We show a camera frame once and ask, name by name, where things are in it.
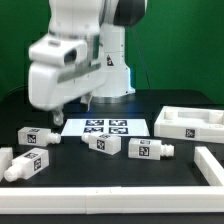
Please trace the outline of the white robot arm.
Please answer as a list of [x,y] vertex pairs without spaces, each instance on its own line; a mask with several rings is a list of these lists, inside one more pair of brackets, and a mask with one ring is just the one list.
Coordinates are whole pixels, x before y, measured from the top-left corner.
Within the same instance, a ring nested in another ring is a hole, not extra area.
[[119,103],[135,93],[125,63],[125,29],[146,13],[148,0],[49,0],[48,33],[29,48],[30,103],[63,124],[63,107],[79,99]]

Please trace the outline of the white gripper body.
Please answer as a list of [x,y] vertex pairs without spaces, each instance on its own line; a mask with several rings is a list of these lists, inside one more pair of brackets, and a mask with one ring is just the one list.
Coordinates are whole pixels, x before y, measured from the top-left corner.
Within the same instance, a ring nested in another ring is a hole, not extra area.
[[105,82],[106,74],[99,63],[90,67],[83,63],[58,67],[34,62],[29,70],[29,101],[35,108],[53,111]]

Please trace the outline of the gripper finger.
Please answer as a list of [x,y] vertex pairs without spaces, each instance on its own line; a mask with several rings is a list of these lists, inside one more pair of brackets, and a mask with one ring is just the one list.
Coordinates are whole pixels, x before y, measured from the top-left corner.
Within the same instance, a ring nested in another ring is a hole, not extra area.
[[57,126],[61,126],[64,123],[64,114],[61,110],[54,110],[53,114],[53,122]]
[[83,95],[81,97],[80,105],[83,111],[88,111],[90,109],[91,100],[92,100],[92,95],[90,93]]

